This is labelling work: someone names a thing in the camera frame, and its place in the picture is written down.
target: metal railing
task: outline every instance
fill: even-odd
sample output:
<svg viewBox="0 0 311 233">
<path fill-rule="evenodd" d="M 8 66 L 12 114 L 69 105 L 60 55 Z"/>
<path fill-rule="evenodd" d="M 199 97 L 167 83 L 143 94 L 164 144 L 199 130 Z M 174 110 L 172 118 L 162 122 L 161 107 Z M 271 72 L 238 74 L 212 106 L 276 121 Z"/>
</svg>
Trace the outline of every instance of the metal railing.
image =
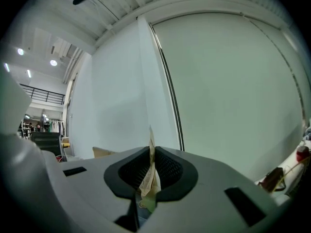
<svg viewBox="0 0 311 233">
<path fill-rule="evenodd" d="M 20 85 L 32 99 L 50 103 L 64 104 L 64 94 L 42 90 L 24 84 Z"/>
</svg>

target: ceiling light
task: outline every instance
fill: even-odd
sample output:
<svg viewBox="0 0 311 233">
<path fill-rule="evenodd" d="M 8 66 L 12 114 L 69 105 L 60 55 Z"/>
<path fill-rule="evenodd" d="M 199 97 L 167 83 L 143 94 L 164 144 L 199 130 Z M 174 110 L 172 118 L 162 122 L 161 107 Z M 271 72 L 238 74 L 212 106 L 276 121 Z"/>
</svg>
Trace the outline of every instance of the ceiling light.
<svg viewBox="0 0 311 233">
<path fill-rule="evenodd" d="M 4 66 L 5 66 L 5 69 L 6 69 L 8 72 L 10 72 L 10 69 L 9 69 L 8 64 L 4 63 Z"/>
<path fill-rule="evenodd" d="M 18 49 L 17 52 L 18 52 L 19 55 L 23 55 L 24 54 L 24 50 L 23 49 Z"/>
<path fill-rule="evenodd" d="M 50 64 L 54 67 L 54 66 L 57 66 L 57 62 L 55 60 L 51 60 L 50 61 Z"/>
</svg>

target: cable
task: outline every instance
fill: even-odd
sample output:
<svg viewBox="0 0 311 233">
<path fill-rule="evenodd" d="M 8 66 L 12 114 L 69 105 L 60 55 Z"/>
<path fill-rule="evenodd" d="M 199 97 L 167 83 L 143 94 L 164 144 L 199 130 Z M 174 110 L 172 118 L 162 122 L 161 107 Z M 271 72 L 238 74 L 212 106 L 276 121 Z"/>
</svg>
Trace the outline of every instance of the cable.
<svg viewBox="0 0 311 233">
<path fill-rule="evenodd" d="M 290 167 L 289 165 L 286 165 L 286 167 L 289 167 L 289 168 L 290 168 L 289 172 L 290 172 L 290 171 L 292 171 L 292 172 L 293 172 L 293 170 L 291 169 L 291 167 Z"/>
<path fill-rule="evenodd" d="M 298 166 L 299 164 L 304 163 L 306 160 L 310 159 L 310 157 L 311 157 L 311 156 L 309 156 L 309 157 L 307 157 L 306 159 L 304 159 L 304 160 L 298 162 L 298 163 L 297 163 L 295 166 L 293 166 L 286 174 L 284 174 L 283 177 L 282 177 L 282 179 L 279 180 L 279 182 L 276 184 L 275 188 L 272 190 L 271 193 L 273 193 L 273 192 L 276 190 L 276 188 L 281 184 L 281 182 L 284 180 L 285 176 L 286 176 L 290 171 L 292 171 L 292 170 L 293 170 L 296 166 Z"/>
<path fill-rule="evenodd" d="M 59 154 L 59 155 L 55 156 L 55 158 L 58 157 L 58 156 L 61 156 L 61 157 L 62 157 L 62 158 L 60 158 L 60 159 L 58 160 L 58 162 L 60 162 L 60 161 L 63 159 L 63 157 L 66 156 L 66 155 L 65 155 L 65 154 Z"/>
<path fill-rule="evenodd" d="M 91 1 L 92 4 L 95 5 L 95 8 L 96 8 L 96 12 L 97 12 L 97 14 L 98 14 L 98 17 L 99 17 L 100 21 L 102 22 L 102 24 L 104 25 L 104 27 L 105 27 L 108 31 L 111 31 L 111 32 L 113 33 L 113 35 L 115 35 L 115 33 L 112 31 L 112 29 L 111 29 L 111 30 L 108 29 L 109 26 L 108 26 L 108 25 L 104 22 L 104 20 L 102 19 L 101 14 L 100 14 L 100 12 L 99 12 L 99 8 L 98 8 L 97 3 L 94 2 L 93 0 L 90 0 L 90 1 Z"/>
<path fill-rule="evenodd" d="M 108 8 L 106 5 L 104 5 L 100 0 L 97 0 L 97 1 L 100 2 L 107 10 L 109 10 L 109 8 Z M 111 10 L 109 10 L 109 11 L 110 11 L 111 14 L 114 15 L 114 17 L 115 17 L 117 20 L 119 20 L 119 18 L 118 18 Z"/>
</svg>

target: ceiling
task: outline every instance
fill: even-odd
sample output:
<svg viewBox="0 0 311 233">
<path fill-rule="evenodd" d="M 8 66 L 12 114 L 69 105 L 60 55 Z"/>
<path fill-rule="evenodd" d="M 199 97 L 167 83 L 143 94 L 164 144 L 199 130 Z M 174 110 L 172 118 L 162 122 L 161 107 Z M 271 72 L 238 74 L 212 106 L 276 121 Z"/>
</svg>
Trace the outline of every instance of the ceiling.
<svg viewBox="0 0 311 233">
<path fill-rule="evenodd" d="M 83 32 L 89 38 L 91 44 L 99 46 L 96 42 L 105 34 L 116 33 L 115 25 L 125 17 L 133 15 L 134 11 L 160 0 L 86 0 L 79 5 L 73 5 L 73 0 L 35 0 L 33 4 L 41 6 L 56 14 L 59 18 L 65 18 L 71 24 Z M 275 15 L 288 20 L 288 13 L 277 0 L 249 0 Z"/>
<path fill-rule="evenodd" d="M 14 78 L 14 80 L 17 83 L 29 85 L 30 84 L 30 78 L 28 77 L 27 69 L 23 67 L 17 67 L 13 65 L 9 65 L 10 68 L 10 74 Z"/>
<path fill-rule="evenodd" d="M 164 0 L 86 0 L 79 5 L 73 5 L 72 1 L 29 0 L 0 43 L 3 61 L 18 67 L 31 67 L 67 83 L 67 73 L 83 51 L 93 54 L 109 37 L 145 13 L 150 4 L 153 8 L 160 7 Z M 291 23 L 277 0 L 249 1 Z M 60 52 L 68 50 L 70 44 L 73 44 L 69 48 L 71 55 L 62 55 Z M 51 53 L 56 45 L 60 46 L 59 51 Z M 79 54 L 73 53 L 75 46 L 81 49 Z M 25 54 L 19 56 L 17 48 L 23 48 Z M 52 67 L 51 59 L 59 64 Z"/>
</svg>

